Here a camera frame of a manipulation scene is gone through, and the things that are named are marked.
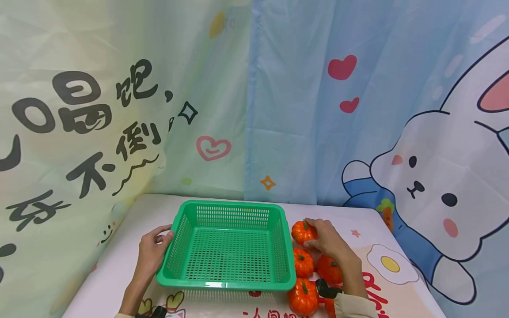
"wrinkled fabric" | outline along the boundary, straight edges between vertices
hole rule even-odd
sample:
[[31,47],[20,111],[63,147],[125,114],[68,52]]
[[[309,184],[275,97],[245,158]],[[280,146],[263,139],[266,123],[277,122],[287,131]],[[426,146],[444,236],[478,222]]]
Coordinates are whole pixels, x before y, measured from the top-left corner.
[[250,16],[0,2],[1,317],[62,316],[140,193],[242,198]]
[[375,209],[448,317],[502,315],[508,12],[253,1],[244,198]]

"left hand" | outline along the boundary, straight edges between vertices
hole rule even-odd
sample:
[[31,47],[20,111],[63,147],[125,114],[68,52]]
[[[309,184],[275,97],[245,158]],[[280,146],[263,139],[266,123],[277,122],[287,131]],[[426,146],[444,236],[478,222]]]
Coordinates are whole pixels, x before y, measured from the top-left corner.
[[174,232],[169,231],[166,235],[162,232],[172,228],[172,225],[160,226],[142,236],[139,243],[138,263],[134,276],[142,279],[152,279],[161,267],[166,248],[173,239]]

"rabbit ear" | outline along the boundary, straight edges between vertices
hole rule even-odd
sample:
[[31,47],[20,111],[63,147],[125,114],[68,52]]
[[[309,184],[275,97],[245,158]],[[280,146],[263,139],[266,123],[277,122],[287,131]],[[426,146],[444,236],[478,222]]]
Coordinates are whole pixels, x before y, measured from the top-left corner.
[[509,127],[509,37],[460,77],[440,110],[494,131]]

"orange star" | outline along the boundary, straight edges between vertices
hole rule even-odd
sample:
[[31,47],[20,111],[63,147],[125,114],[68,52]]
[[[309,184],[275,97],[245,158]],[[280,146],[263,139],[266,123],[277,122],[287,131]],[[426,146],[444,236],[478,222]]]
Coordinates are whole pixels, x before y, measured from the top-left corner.
[[267,191],[270,191],[272,187],[276,186],[276,184],[270,179],[269,176],[265,176],[265,179],[261,180],[260,182],[265,186]]

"egg yolk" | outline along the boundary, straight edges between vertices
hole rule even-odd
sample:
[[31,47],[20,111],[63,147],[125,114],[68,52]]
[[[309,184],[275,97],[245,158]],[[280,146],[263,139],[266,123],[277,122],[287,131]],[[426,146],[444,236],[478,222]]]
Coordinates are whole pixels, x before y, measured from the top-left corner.
[[400,271],[400,266],[398,263],[396,263],[396,261],[391,259],[389,256],[382,256],[380,261],[382,262],[382,265],[391,272],[398,273]]

